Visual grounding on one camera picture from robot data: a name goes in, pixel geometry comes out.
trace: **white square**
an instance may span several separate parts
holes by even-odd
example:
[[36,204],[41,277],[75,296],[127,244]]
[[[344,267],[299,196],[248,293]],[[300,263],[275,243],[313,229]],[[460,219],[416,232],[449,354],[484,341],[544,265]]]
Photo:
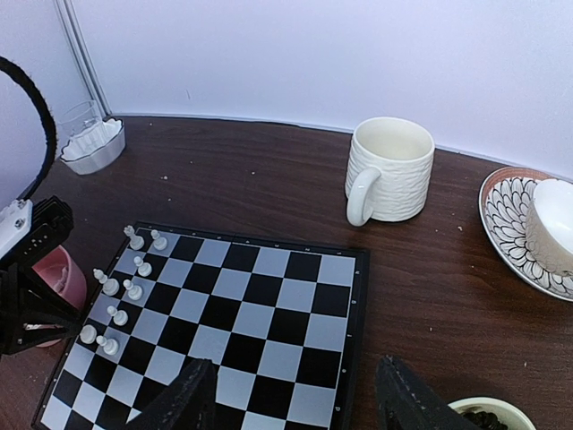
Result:
[[228,242],[220,240],[205,239],[201,249],[195,258],[195,262],[207,264],[209,266],[221,267],[227,251],[231,246]]
[[255,376],[255,374],[221,366],[218,369],[215,401],[231,408],[246,410],[251,398]]
[[113,356],[106,354],[103,348],[98,348],[96,354],[111,361],[112,363],[116,364],[119,363],[119,360],[122,357],[122,354],[124,353],[125,345],[127,345],[127,340],[129,340],[129,335],[123,333],[122,331],[118,331],[112,327],[107,327],[104,336],[108,339],[117,340],[117,343],[119,344],[119,349]]
[[183,365],[185,356],[170,349],[156,347],[147,366],[145,376],[169,385],[178,375]]
[[190,321],[191,323],[198,323],[208,298],[208,294],[182,289],[179,291],[171,316]]
[[132,248],[127,246],[125,251],[122,253],[121,257],[115,264],[114,271],[120,271],[123,273],[127,273],[128,275],[133,275],[137,271],[137,267],[133,262],[135,257],[143,258],[145,253],[142,251],[134,251]]
[[97,321],[98,323],[109,325],[109,322],[111,321],[111,316],[109,316],[109,314],[107,313],[107,307],[108,306],[117,307],[118,305],[119,305],[119,299],[106,296],[104,293],[99,293],[96,302],[93,304],[93,307],[91,308],[89,317],[92,320]]
[[339,255],[323,255],[319,268],[320,284],[352,287],[355,278],[355,259]]
[[193,358],[212,360],[215,365],[220,365],[230,336],[229,331],[200,325],[188,355]]
[[290,251],[262,246],[252,272],[282,278],[287,270],[289,256]]
[[132,279],[133,284],[139,285],[141,287],[141,297],[139,300],[131,300],[127,295],[127,291],[125,291],[122,300],[127,303],[131,303],[132,305],[136,305],[139,307],[144,307],[147,303],[147,299],[150,297],[151,290],[155,286],[155,281],[151,279],[144,279],[134,276]]
[[150,248],[149,248],[148,253],[168,257],[169,255],[171,255],[171,252],[175,249],[175,246],[177,245],[177,241],[179,240],[179,237],[181,237],[181,236],[176,235],[175,233],[168,233],[166,231],[161,231],[161,230],[158,230],[158,232],[162,237],[167,239],[167,247],[165,249],[159,251],[159,250],[155,249],[155,247],[153,246],[153,239],[151,239]]
[[284,430],[285,420],[247,412],[244,415],[243,430]]
[[107,388],[107,395],[121,401],[124,405],[132,406],[142,380],[142,375],[119,365]]
[[144,308],[135,323],[132,335],[134,338],[157,345],[166,321],[167,315]]
[[129,423],[132,419],[140,415],[140,411],[137,409],[132,409],[129,411],[129,417],[127,417],[127,422]]
[[42,416],[41,422],[47,428],[60,429],[65,428],[72,408],[60,401],[54,396],[50,397],[47,402],[46,410]]
[[298,383],[288,410],[288,421],[311,426],[330,426],[336,390]]
[[311,312],[316,284],[306,280],[283,279],[277,307],[291,311]]
[[74,343],[70,355],[65,360],[64,370],[83,380],[88,372],[94,353],[89,349]]
[[101,408],[105,397],[106,394],[100,390],[92,387],[88,383],[81,383],[80,390],[73,403],[73,410],[92,423],[95,423],[99,408]]
[[170,258],[163,267],[158,282],[174,287],[182,287],[191,270],[191,266],[192,262],[184,262],[183,260]]
[[221,269],[217,283],[213,288],[213,296],[243,300],[244,292],[249,284],[251,273],[246,271],[233,271]]
[[257,374],[284,381],[296,381],[303,347],[267,340]]
[[273,307],[242,302],[233,326],[233,333],[267,339],[274,312]]
[[342,352],[346,340],[346,318],[311,314],[304,345],[310,348]]

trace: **chessboard border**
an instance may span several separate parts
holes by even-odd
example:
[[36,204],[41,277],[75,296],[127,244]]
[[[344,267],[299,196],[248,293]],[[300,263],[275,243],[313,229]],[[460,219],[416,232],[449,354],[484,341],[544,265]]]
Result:
[[[352,418],[352,406],[355,397],[355,388],[358,379],[358,367],[360,362],[360,356],[362,355],[362,344],[363,344],[363,331],[364,331],[364,320],[366,316],[366,300],[368,293],[368,280],[370,275],[370,250],[364,248],[353,248],[344,247],[340,245],[332,244],[322,244],[316,242],[304,242],[303,240],[293,240],[293,239],[271,239],[265,236],[247,236],[243,233],[216,233],[209,230],[201,230],[195,228],[185,228],[185,227],[175,227],[169,226],[167,224],[158,224],[155,222],[148,221],[136,221],[133,224],[134,229],[137,231],[140,228],[146,230],[162,230],[169,233],[174,233],[181,236],[198,236],[200,238],[215,239],[215,240],[226,240],[231,243],[238,243],[244,245],[254,245],[254,246],[270,246],[287,249],[289,251],[299,251],[304,253],[316,253],[316,254],[327,254],[327,255],[341,255],[346,257],[354,257],[355,264],[355,279],[353,281],[352,296],[351,301],[355,301],[357,306],[352,307],[352,303],[348,310],[348,329],[350,331],[350,326],[352,325],[352,340],[345,341],[344,351],[342,352],[342,362],[341,368],[349,368],[349,372],[346,372],[347,377],[345,381],[341,381],[341,376],[338,374],[337,383],[337,394],[335,398],[335,405],[341,405],[340,411],[335,410],[332,414],[331,426],[332,424],[338,425],[339,430],[348,430],[350,428],[350,421]],[[111,273],[112,269],[117,264],[117,261],[121,257],[125,248],[129,245],[129,238],[125,238],[122,244],[120,244],[114,257],[107,266],[105,273]],[[97,300],[102,286],[98,285],[97,288],[90,295],[86,302],[89,304],[85,306],[81,313],[81,320],[86,321],[88,315],[90,314],[91,308],[93,307],[95,301]],[[40,402],[36,407],[34,416],[31,422],[31,428],[34,430],[50,430],[44,424],[41,423],[40,419],[43,409],[46,408],[47,402],[49,401],[50,394],[55,388],[57,382],[56,375],[62,373],[62,369],[65,364],[65,359],[70,354],[70,350],[75,343],[76,337],[68,338],[67,345],[64,348],[64,352],[58,358],[57,364],[54,367],[50,375],[50,382],[44,388]],[[345,390],[340,389],[340,384],[346,386]]]

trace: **pink cup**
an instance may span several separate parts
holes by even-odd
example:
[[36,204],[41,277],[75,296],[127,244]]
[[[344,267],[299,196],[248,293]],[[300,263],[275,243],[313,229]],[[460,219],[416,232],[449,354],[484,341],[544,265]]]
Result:
[[[67,302],[77,309],[83,308],[87,294],[86,279],[63,246],[58,246],[32,269]],[[38,346],[51,347],[57,342],[59,340],[52,340]]]

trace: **textured ceramic mug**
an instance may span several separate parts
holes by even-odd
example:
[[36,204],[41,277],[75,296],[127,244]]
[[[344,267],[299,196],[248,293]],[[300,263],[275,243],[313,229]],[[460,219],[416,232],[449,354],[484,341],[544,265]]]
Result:
[[352,135],[346,172],[346,217],[353,226],[369,218],[403,221],[426,201],[434,142],[420,125],[381,116],[359,124]]

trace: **clear glass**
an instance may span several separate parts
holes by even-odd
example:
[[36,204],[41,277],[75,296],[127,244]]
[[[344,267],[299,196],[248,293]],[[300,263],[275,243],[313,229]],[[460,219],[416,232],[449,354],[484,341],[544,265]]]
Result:
[[94,125],[101,123],[101,114],[94,100],[84,101],[68,110],[60,121],[66,141],[78,137]]

